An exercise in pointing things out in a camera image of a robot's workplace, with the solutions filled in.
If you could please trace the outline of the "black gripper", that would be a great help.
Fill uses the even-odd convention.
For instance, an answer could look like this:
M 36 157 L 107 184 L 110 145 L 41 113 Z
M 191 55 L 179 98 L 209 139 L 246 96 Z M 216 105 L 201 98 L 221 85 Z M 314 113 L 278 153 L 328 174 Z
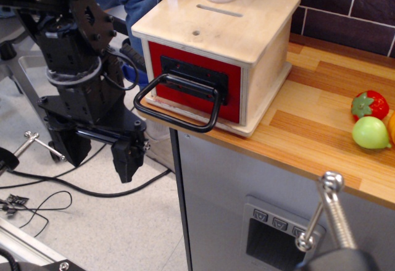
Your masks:
M 113 163 L 122 183 L 131 182 L 143 165 L 140 148 L 148 146 L 146 124 L 124 105 L 122 97 L 107 105 L 98 100 L 65 101 L 60 96 L 43 96 L 38 106 L 46 113 L 51 147 L 74 167 L 90 152 L 89 139 L 113 144 Z

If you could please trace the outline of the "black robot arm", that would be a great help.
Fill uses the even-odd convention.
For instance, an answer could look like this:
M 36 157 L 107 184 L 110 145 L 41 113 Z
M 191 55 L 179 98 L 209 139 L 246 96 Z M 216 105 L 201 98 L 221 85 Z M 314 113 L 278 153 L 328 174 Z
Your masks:
M 120 180 L 131 181 L 148 147 L 145 123 L 124 103 L 113 20 L 95 0 L 1 0 L 40 48 L 55 96 L 38 99 L 54 149 L 74 166 L 92 141 L 111 146 Z

